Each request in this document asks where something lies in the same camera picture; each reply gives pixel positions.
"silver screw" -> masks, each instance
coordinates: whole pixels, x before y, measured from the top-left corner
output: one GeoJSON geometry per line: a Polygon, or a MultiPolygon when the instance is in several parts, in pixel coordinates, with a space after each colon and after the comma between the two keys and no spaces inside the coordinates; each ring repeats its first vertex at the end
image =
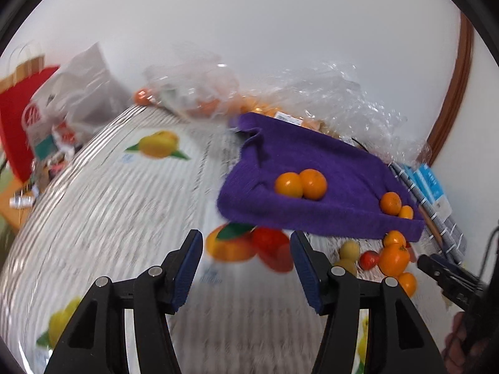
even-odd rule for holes
{"type": "Polygon", "coordinates": [[[393,277],[385,278],[385,283],[388,287],[397,287],[399,282],[393,277]]]}
{"type": "Polygon", "coordinates": [[[161,267],[154,266],[149,269],[148,273],[151,277],[156,277],[163,273],[163,269],[161,267]]]}
{"type": "Polygon", "coordinates": [[[107,279],[107,277],[99,277],[98,279],[95,280],[95,285],[97,287],[104,287],[107,285],[108,282],[109,280],[107,279]]]}
{"type": "Polygon", "coordinates": [[[345,275],[345,269],[343,267],[340,267],[340,266],[334,266],[331,269],[331,274],[333,276],[344,276],[345,275]]]}

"brown wooden trim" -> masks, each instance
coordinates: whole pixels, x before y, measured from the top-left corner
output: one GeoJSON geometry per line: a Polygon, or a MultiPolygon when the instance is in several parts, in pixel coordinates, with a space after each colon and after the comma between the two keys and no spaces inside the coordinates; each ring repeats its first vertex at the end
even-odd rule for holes
{"type": "Polygon", "coordinates": [[[459,36],[458,55],[448,86],[447,95],[442,104],[440,115],[428,137],[428,144],[432,149],[428,164],[431,166],[437,158],[443,144],[451,132],[454,121],[458,116],[459,108],[465,95],[468,79],[470,77],[471,62],[473,57],[474,28],[466,16],[461,13],[461,31],[459,36]]]}

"green leaf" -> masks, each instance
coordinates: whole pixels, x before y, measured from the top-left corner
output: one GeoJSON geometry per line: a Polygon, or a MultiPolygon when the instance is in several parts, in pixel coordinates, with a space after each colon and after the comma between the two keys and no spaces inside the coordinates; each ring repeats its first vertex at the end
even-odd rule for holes
{"type": "Polygon", "coordinates": [[[133,145],[125,149],[125,152],[137,152],[139,151],[139,144],[133,145]]]}
{"type": "Polygon", "coordinates": [[[364,374],[364,365],[362,362],[359,362],[359,368],[355,374],[364,374]]]}
{"type": "Polygon", "coordinates": [[[230,222],[218,233],[216,238],[220,240],[234,239],[236,237],[244,235],[247,232],[250,232],[254,228],[254,225],[250,225],[248,223],[230,222]]]}
{"type": "Polygon", "coordinates": [[[50,348],[51,347],[51,342],[49,341],[48,338],[48,331],[46,331],[43,335],[41,335],[38,340],[36,341],[36,344],[38,346],[50,348]]]}
{"type": "Polygon", "coordinates": [[[179,159],[184,159],[184,160],[190,160],[191,159],[189,156],[187,156],[182,151],[174,151],[170,156],[178,157],[179,159]]]}

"red tomato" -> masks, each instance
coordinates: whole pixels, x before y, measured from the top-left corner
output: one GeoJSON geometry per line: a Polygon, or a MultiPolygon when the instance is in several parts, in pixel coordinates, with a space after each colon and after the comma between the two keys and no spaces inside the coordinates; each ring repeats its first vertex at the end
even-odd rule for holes
{"type": "Polygon", "coordinates": [[[379,254],[373,250],[369,250],[360,256],[359,266],[364,271],[374,268],[379,261],[379,254]]]}
{"type": "Polygon", "coordinates": [[[289,238],[278,229],[258,227],[251,232],[251,241],[257,251],[263,252],[271,257],[276,257],[278,249],[283,245],[289,245],[289,238]]]}

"blue gripper pad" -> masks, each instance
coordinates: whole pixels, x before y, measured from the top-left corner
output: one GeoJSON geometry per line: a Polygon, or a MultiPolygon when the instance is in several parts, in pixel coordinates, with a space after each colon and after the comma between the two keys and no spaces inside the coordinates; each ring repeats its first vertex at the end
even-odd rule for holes
{"type": "Polygon", "coordinates": [[[296,268],[296,272],[298,272],[298,277],[300,278],[301,286],[305,292],[308,304],[315,309],[318,314],[321,314],[322,301],[320,298],[320,280],[315,273],[315,269],[313,268],[309,256],[305,251],[303,244],[300,242],[298,235],[299,234],[297,232],[293,232],[290,240],[291,255],[293,256],[294,266],[296,268]]]}
{"type": "Polygon", "coordinates": [[[182,264],[175,276],[175,288],[172,297],[172,306],[176,311],[185,304],[189,290],[191,289],[194,274],[203,254],[203,235],[196,231],[194,238],[186,251],[182,264]]]}

